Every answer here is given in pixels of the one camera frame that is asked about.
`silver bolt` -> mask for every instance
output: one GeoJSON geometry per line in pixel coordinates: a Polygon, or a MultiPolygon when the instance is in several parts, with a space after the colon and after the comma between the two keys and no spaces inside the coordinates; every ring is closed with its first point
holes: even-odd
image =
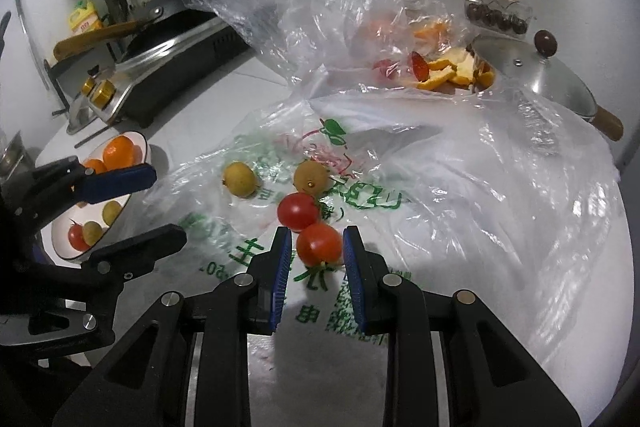
{"type": "Polygon", "coordinates": [[[462,302],[463,304],[473,304],[474,302],[476,302],[476,294],[470,292],[469,290],[460,290],[456,294],[456,299],[458,299],[458,301],[462,302]]]}
{"type": "Polygon", "coordinates": [[[167,292],[160,298],[160,302],[165,306],[175,306],[179,300],[180,296],[176,292],[167,292]]]}
{"type": "Polygon", "coordinates": [[[397,273],[388,273],[382,278],[382,282],[387,286],[399,286],[402,284],[402,277],[397,273]]]}
{"type": "Polygon", "coordinates": [[[100,261],[96,268],[98,270],[98,273],[104,275],[106,273],[109,273],[109,270],[111,270],[111,263],[109,263],[109,261],[100,261]]]}
{"type": "Polygon", "coordinates": [[[95,317],[91,313],[85,313],[82,316],[82,325],[85,330],[93,330],[95,328],[95,317]]]}
{"type": "Polygon", "coordinates": [[[234,283],[238,286],[249,286],[254,281],[254,277],[250,273],[239,273],[234,277],[234,283]]]}

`orange fruit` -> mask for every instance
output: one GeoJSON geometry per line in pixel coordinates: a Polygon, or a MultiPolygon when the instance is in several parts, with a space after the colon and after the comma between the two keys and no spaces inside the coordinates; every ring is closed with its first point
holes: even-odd
{"type": "Polygon", "coordinates": [[[89,158],[88,160],[84,160],[82,162],[82,166],[93,169],[96,174],[102,174],[103,172],[107,172],[107,167],[102,163],[102,161],[97,160],[95,158],[89,158]]]}
{"type": "Polygon", "coordinates": [[[126,169],[134,162],[134,145],[126,136],[116,136],[102,152],[102,161],[107,170],[126,169]]]}

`pot lid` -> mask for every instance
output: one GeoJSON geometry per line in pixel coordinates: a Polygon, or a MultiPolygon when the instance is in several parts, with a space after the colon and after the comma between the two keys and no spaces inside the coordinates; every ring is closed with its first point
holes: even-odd
{"type": "Polygon", "coordinates": [[[474,40],[473,49],[492,68],[519,85],[564,105],[583,118],[593,117],[597,105],[591,91],[564,62],[553,56],[558,50],[556,38],[540,30],[534,44],[480,36],[474,40]]]}

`white plate with dark rim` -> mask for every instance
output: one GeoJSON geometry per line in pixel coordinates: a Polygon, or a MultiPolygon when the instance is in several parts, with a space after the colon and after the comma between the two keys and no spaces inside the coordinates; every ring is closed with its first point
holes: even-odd
{"type": "MultiPolygon", "coordinates": [[[[140,163],[151,163],[151,148],[146,142],[146,138],[142,134],[135,131],[127,131],[119,136],[126,136],[133,142],[134,165],[138,165],[140,163]]],[[[96,147],[89,156],[84,158],[81,163],[84,163],[89,159],[102,160],[102,152],[104,151],[104,148],[107,147],[107,144],[109,144],[109,142],[111,142],[114,138],[115,137],[105,140],[105,142],[98,145],[98,147],[96,147]]],[[[124,207],[127,204],[127,201],[129,201],[130,197],[131,194],[127,194],[125,196],[120,196],[119,198],[114,198],[114,200],[117,201],[124,210],[124,207]]],[[[111,229],[102,219],[102,209],[104,208],[105,204],[109,203],[109,201],[103,201],[102,203],[96,204],[86,204],[82,208],[75,204],[64,214],[58,216],[53,220],[53,222],[51,223],[51,242],[53,244],[54,250],[56,251],[56,254],[58,254],[61,259],[65,259],[66,261],[73,261],[74,263],[81,263],[89,257],[93,250],[100,248],[101,245],[108,244],[108,242],[105,241],[105,238],[109,235],[109,231],[111,229]],[[76,250],[69,243],[67,234],[69,232],[69,227],[71,227],[74,221],[76,223],[79,223],[80,225],[84,225],[84,223],[86,223],[87,221],[95,221],[96,223],[99,223],[104,230],[102,237],[97,241],[97,243],[95,243],[95,245],[93,245],[91,248],[89,248],[89,250],[86,250],[85,252],[76,250]]],[[[120,212],[120,214],[116,218],[116,221],[120,219],[121,215],[122,212],[120,212]]]]}

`yellow bottle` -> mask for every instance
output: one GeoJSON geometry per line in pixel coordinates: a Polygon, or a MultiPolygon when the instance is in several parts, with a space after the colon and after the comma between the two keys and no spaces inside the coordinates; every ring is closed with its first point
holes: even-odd
{"type": "Polygon", "coordinates": [[[103,27],[94,3],[89,0],[78,1],[69,16],[68,23],[73,35],[98,30],[103,27]]]}

